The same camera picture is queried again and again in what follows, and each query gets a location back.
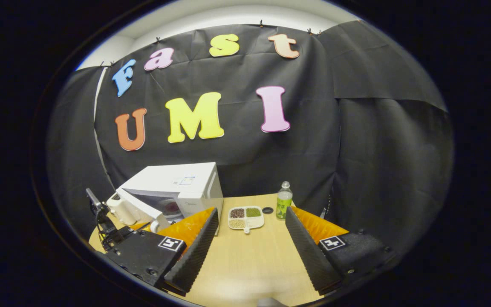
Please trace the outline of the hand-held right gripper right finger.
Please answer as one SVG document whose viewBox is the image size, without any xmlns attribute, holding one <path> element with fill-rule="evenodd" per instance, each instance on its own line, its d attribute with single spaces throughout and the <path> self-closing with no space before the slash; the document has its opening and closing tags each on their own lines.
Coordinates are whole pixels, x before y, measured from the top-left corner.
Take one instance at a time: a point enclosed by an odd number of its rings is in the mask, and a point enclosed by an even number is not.
<svg viewBox="0 0 491 307">
<path fill-rule="evenodd" d="M 385 270 L 395 258 L 392 247 L 364 232 L 350 232 L 291 206 L 285 225 L 320 295 L 357 287 Z"/>
</svg>

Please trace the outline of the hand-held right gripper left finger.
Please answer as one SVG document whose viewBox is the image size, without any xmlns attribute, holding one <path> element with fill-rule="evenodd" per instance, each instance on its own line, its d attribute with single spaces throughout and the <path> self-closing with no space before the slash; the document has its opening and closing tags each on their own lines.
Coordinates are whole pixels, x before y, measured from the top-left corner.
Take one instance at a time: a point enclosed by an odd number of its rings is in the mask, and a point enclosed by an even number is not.
<svg viewBox="0 0 491 307">
<path fill-rule="evenodd" d="M 144 283 L 186 295 L 192 288 L 220 222 L 208 208 L 159 233 L 133 231 L 109 251 L 107 258 Z"/>
</svg>

